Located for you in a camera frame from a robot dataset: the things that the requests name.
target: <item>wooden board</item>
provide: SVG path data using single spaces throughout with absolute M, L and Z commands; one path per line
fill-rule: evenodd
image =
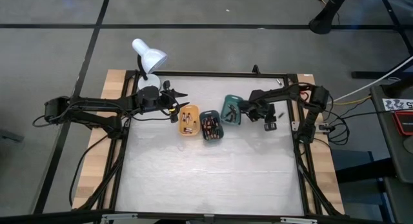
M 309 74 L 298 74 L 298 81 L 310 83 L 313 85 L 315 84 L 314 77 Z M 295 104 L 293 105 L 293 107 L 294 116 L 298 117 L 297 105 Z M 321 114 L 317 117 L 317 122 L 323 122 L 323 116 Z M 314 137 L 328 143 L 327 135 L 325 134 L 316 133 Z M 310 149 L 312 153 L 312 161 L 314 165 L 314 171 L 316 172 L 316 180 L 318 187 L 321 189 L 321 191 L 323 191 L 324 195 L 327 197 L 329 202 L 333 204 L 334 208 L 340 213 L 344 214 L 343 202 L 341 200 L 341 194 L 336 177 L 336 170 L 334 168 L 330 148 L 326 146 L 324 143 L 315 139 L 314 142 L 310 144 Z M 304 163 L 307 164 L 305 155 L 303 155 L 302 158 Z M 316 213 L 312 190 L 307 182 L 306 192 L 308 204 L 310 205 L 310 211 Z
M 121 97 L 125 74 L 126 70 L 109 70 L 106 75 L 106 81 L 103 86 L 101 98 L 117 99 Z M 98 112 L 97 115 L 108 117 L 114 116 L 115 113 Z M 93 145 L 105 135 L 106 132 L 103 131 L 103 129 L 94 128 L 90 135 L 88 147 Z M 76 194 L 73 200 L 73 209 L 83 205 L 102 181 L 106 160 L 108 158 L 109 146 L 110 139 L 106 138 L 85 156 L 79 177 L 79 183 L 77 184 Z M 112 183 L 109 184 L 107 190 L 111 191 L 111 188 Z M 104 208 L 108 207 L 110 195 L 110 192 L 106 193 Z
M 121 96 L 123 81 L 125 79 L 126 70 L 109 70 L 106 76 L 105 85 L 103 87 L 101 98 L 116 99 Z M 312 75 L 298 75 L 300 82 L 307 82 L 314 84 L 314 78 Z M 110 113 L 98 113 L 101 116 L 113 116 Z M 294 115 L 298 117 L 297 106 L 294 105 Z M 323 117 L 320 115 L 317 121 L 322 122 Z M 93 129 L 90 135 L 89 145 L 94 144 L 97 140 L 102 138 L 105 132 L 101 129 Z M 326 135 L 316 134 L 318 139 L 328 142 Z M 85 157 L 79 183 L 77 185 L 76 195 L 74 198 L 73 208 L 81 206 L 87 198 L 92 195 L 93 191 L 100 184 L 103 172 L 105 170 L 106 159 L 108 157 L 108 150 L 110 145 L 110 139 L 102 141 L 98 146 L 92 149 Z M 336 171 L 334 169 L 333 160 L 330 149 L 322 142 L 315 140 L 311 145 L 312 159 L 314 164 L 314 170 L 316 171 L 317 184 L 323 191 L 327 199 L 333 204 L 333 206 L 342 214 L 344 214 L 344 208 L 341 201 L 341 195 L 338 188 L 336 179 Z M 310 210 L 315 213 L 314 199 L 312 192 L 308 184 L 307 196 Z M 109 184 L 107 191 L 112 190 L 112 184 Z M 108 208 L 111 192 L 106 193 L 104 208 Z

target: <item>orange container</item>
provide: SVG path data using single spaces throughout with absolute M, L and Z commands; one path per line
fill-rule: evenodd
M 198 134 L 199 128 L 198 107 L 196 105 L 185 105 L 182 107 L 179 113 L 179 132 L 183 136 L 194 136 Z

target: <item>concrete floor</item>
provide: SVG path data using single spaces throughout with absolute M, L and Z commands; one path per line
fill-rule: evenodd
M 0 0 L 0 24 L 94 24 L 102 2 Z M 390 2 L 403 24 L 413 24 L 411 0 Z M 110 0 L 103 23 L 306 25 L 321 9 L 315 0 Z M 381 0 L 347 0 L 339 13 L 342 25 L 392 24 Z M 408 35 L 413 40 L 413 32 Z M 0 216 L 31 212 L 58 130 L 34 128 L 32 120 L 42 114 L 45 101 L 71 94 L 91 36 L 91 29 L 0 28 L 1 128 L 25 137 L 21 144 L 0 140 Z M 408 56 L 393 31 L 347 30 L 318 36 L 309 30 L 101 30 L 82 96 L 100 96 L 108 69 L 136 68 L 130 43 L 137 37 L 167 52 L 163 70 L 250 72 L 257 64 L 262 72 L 314 74 L 316 83 L 333 97 L 370 82 L 351 79 L 351 71 L 386 71 Z M 372 110 L 371 103 L 358 108 L 358 112 Z M 362 123 L 370 125 L 367 133 Z M 332 148 L 371 150 L 375 159 L 388 157 L 375 116 L 351 119 L 348 124 L 350 141 Z M 68 188 L 89 135 L 89 129 L 71 126 L 45 212 L 70 210 Z M 359 206 L 347 205 L 346 210 L 363 210 Z

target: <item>green container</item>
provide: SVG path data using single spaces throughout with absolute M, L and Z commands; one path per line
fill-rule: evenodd
M 221 120 L 223 123 L 226 124 L 230 124 L 230 125 L 240 125 L 241 124 L 241 112 L 239 111 L 239 107 L 238 107 L 238 102 L 243 101 L 242 97 L 239 96 L 234 96 L 234 95 L 227 95 L 225 96 L 225 101 L 224 101 L 224 105 L 222 107 L 222 111 L 221 111 Z M 230 121 L 230 117 L 231 115 L 228 115 L 226 117 L 226 115 L 228 113 L 230 113 L 231 108 L 230 105 L 232 105 L 237 114 L 235 115 L 235 118 Z
M 212 116 L 212 118 L 215 118 L 215 120 L 218 123 L 218 126 L 216 127 L 216 130 L 219 130 L 219 132 L 218 132 L 217 138 L 214 138 L 214 139 L 207 139 L 207 135 L 205 134 L 204 127 L 203 127 L 204 118 L 210 117 L 210 116 Z M 201 124 L 202 136 L 205 140 L 207 140 L 207 141 L 217 141 L 217 140 L 221 139 L 222 137 L 224 137 L 224 129 L 222 128 L 222 124 L 221 124 L 221 120 L 219 118 L 219 112 L 218 111 L 209 110 L 209 111 L 205 111 L 205 112 L 200 113 L 199 121 L 200 121 L 200 124 Z

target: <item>label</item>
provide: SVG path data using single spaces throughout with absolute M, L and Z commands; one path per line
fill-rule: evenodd
M 383 99 L 383 105 L 386 111 L 413 109 L 413 99 Z

